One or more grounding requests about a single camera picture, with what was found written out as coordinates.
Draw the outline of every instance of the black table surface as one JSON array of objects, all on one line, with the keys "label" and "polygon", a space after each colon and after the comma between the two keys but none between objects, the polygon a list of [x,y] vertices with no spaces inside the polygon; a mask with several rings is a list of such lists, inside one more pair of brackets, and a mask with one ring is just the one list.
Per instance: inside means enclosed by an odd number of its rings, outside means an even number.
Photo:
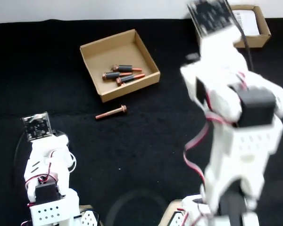
[{"label": "black table surface", "polygon": [[[267,22],[272,38],[264,48],[252,50],[254,66],[283,87],[283,19]],[[157,63],[161,81],[103,104],[79,47],[133,28]],[[77,157],[70,187],[107,226],[155,226],[170,201],[198,193],[201,180],[184,164],[182,151],[205,120],[179,73],[185,56],[197,46],[190,20],[0,24],[0,225],[30,218],[23,181],[28,143],[20,144],[14,186],[12,164],[23,128],[20,118],[43,111],[54,129],[68,134]],[[121,104],[129,109],[126,116],[94,120]],[[189,155],[202,168],[211,138]],[[257,208],[260,223],[283,226],[283,138],[265,179]],[[112,220],[115,203],[123,205]]]}]

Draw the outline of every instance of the black cable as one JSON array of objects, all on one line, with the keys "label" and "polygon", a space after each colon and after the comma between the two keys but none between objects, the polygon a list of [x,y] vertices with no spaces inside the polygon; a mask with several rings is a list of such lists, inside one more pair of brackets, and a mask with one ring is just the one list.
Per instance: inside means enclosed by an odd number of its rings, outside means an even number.
[{"label": "black cable", "polygon": [[20,144],[23,140],[23,137],[25,135],[25,130],[23,130],[19,140],[18,140],[18,143],[16,145],[16,148],[15,148],[15,152],[14,152],[14,161],[13,161],[13,170],[12,170],[12,180],[13,180],[13,185],[15,186],[16,185],[16,163],[17,163],[17,156],[18,156],[18,151],[19,151],[19,147],[20,147]]},{"label": "black cable", "polygon": [[83,213],[83,212],[86,212],[86,211],[92,211],[94,214],[96,214],[96,222],[97,222],[98,225],[99,225],[99,223],[100,223],[100,215],[99,215],[99,213],[96,212],[93,208],[86,208],[86,209],[83,209],[83,210],[80,211],[80,213]]},{"label": "black cable", "polygon": [[231,13],[231,16],[232,16],[232,18],[233,18],[233,21],[234,21],[235,25],[237,26],[237,28],[239,29],[239,31],[240,31],[240,33],[241,33],[241,36],[242,36],[242,39],[243,39],[243,42],[244,42],[244,46],[245,46],[245,49],[246,49],[246,52],[247,52],[247,59],[248,59],[247,64],[248,64],[248,68],[249,68],[249,70],[250,70],[251,72],[255,72],[253,60],[252,60],[251,53],[250,53],[250,46],[249,46],[249,44],[248,44],[248,42],[247,42],[245,33],[244,33],[242,27],[240,26],[240,24],[238,23],[238,21],[237,21],[235,15],[234,15],[234,13],[233,13],[233,11],[232,11],[232,9],[231,9],[230,4],[228,3],[227,0],[225,0],[225,3],[227,4],[227,7],[228,7],[229,10],[230,10],[230,13]]}]

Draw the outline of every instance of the copper bolt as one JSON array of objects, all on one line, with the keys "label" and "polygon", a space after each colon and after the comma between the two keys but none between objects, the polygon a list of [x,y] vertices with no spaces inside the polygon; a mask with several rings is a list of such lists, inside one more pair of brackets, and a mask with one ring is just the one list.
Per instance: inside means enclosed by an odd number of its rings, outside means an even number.
[{"label": "copper bolt", "polygon": [[101,119],[101,118],[104,118],[104,117],[107,117],[109,115],[113,115],[113,114],[116,114],[116,113],[119,113],[119,112],[126,112],[127,111],[127,107],[126,105],[121,105],[120,108],[117,108],[117,109],[114,109],[112,111],[109,111],[109,112],[106,112],[106,113],[103,113],[103,114],[99,114],[97,116],[95,116],[95,119]]},{"label": "copper bolt", "polygon": [[120,72],[105,72],[102,75],[102,79],[103,80],[107,80],[107,79],[116,79],[117,77],[120,76],[127,76],[127,75],[131,75],[132,72],[127,72],[127,73],[120,73]]},{"label": "copper bolt", "polygon": [[145,74],[137,74],[137,75],[128,75],[125,77],[119,77],[116,79],[116,82],[118,86],[121,86],[123,83],[135,80],[135,79],[140,79],[142,77],[145,77]]},{"label": "copper bolt", "polygon": [[142,68],[132,67],[132,65],[113,65],[111,70],[114,72],[141,72]]}]

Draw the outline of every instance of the bolt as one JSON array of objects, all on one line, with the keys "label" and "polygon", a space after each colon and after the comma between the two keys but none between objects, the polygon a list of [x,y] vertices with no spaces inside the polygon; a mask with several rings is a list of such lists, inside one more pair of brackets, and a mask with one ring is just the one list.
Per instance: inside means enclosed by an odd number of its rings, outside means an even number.
[{"label": "bolt", "polygon": [[95,119],[101,119],[101,118],[104,118],[104,117],[107,117],[107,116],[110,116],[110,115],[113,115],[113,114],[116,114],[116,113],[119,113],[119,112],[125,113],[126,111],[127,111],[126,105],[121,105],[120,108],[117,108],[117,109],[114,109],[112,111],[109,111],[109,112],[95,116]]}]

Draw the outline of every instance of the cardboard tray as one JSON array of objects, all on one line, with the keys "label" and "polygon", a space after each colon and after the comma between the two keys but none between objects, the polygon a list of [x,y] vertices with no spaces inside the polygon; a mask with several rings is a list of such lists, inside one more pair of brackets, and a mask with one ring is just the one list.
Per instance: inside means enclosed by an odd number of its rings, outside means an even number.
[{"label": "cardboard tray", "polygon": [[[102,102],[159,82],[160,71],[136,30],[82,45],[80,51]],[[146,76],[120,87],[115,81],[103,81],[103,73],[110,72],[114,64],[142,68]]]},{"label": "cardboard tray", "polygon": [[[247,42],[250,48],[261,48],[271,37],[270,30],[263,16],[263,13],[259,6],[253,5],[235,5],[231,6],[232,10],[252,10],[255,12],[256,20],[260,35],[258,36],[246,36]],[[245,48],[243,40],[235,43],[236,48]]]}]

